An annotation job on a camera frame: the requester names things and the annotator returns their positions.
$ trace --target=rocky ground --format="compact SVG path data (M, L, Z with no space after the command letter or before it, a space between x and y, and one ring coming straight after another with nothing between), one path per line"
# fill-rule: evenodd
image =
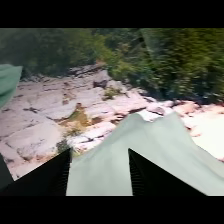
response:
M78 153L94 148L134 112L153 121L175 110L196 144L224 158L224 107L158 102L142 92L112 80L106 70L21 82L0 112L0 153L13 178L54 157L63 139Z

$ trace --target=forest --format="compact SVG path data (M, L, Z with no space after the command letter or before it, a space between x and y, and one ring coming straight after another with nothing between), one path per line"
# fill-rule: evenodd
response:
M0 63L29 74L96 62L157 98L224 101L224 28L0 29Z

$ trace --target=rocky slope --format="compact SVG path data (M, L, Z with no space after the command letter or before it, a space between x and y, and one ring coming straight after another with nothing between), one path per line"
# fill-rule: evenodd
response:
M222 136L219 147L208 143L213 136L217 143L217 132L224 133L223 107L199 108L190 101L158 102L141 92L112 80L106 70L21 82L13 99L0 111L0 153L14 179L55 156L56 145L63 139L76 152L90 150L125 116L139 111L153 121L173 108L197 144L216 158L224 157L224 150L219 151ZM75 114L80 111L85 122Z

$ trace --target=black triangular shape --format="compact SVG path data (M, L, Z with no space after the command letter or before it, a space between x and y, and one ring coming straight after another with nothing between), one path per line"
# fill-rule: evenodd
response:
M205 196L132 149L128 152L134 196Z
M8 185L0 196L65 196L70 149Z

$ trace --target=light green fabric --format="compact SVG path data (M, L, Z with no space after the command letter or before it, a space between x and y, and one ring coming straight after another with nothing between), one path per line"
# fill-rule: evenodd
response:
M22 73L21 66L0 65L0 108L13 96Z
M128 148L206 195L224 195L224 164L194 144L176 113L152 123L138 114L123 120L101 145L73 159L67 195L132 195Z

